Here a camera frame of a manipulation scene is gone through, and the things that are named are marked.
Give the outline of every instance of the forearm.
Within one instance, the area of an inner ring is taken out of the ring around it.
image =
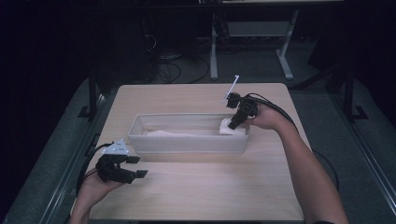
[[[294,126],[284,122],[276,131],[285,148],[291,181],[306,223],[347,223],[337,190]]]
[[[70,217],[70,224],[88,224],[90,212],[91,209],[81,208],[78,204],[75,204]]]

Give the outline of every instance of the desk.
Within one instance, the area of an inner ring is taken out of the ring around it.
[[[120,87],[98,146],[123,138],[137,114],[227,113],[220,101],[230,84],[135,85]],[[304,129],[285,85],[237,84],[282,107]],[[91,169],[100,157],[92,159]],[[91,211],[92,219],[128,220],[302,220],[280,139],[274,131],[250,128],[243,154],[175,154],[143,157],[124,169],[148,170],[143,179],[110,192]]]

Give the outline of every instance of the white plastic container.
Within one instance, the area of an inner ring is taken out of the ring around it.
[[[137,115],[129,139],[136,153],[243,153],[246,134],[221,135],[223,119],[233,114]]]

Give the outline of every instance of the wooden table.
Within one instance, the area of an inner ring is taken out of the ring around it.
[[[121,138],[137,114],[235,113],[220,101],[230,84],[122,86],[98,140]],[[233,91],[256,92],[282,107],[308,144],[289,92],[283,84],[236,84]],[[101,153],[92,159],[90,168]],[[148,170],[143,179],[110,192],[92,219],[128,220],[303,220],[280,139],[274,131],[251,127],[243,154],[142,156],[124,169]]]

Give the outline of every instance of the towel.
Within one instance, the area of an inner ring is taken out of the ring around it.
[[[247,134],[247,129],[242,128],[240,126],[236,127],[235,130],[232,130],[228,127],[231,123],[231,119],[224,119],[219,127],[219,134],[228,134],[228,135],[245,135]]]

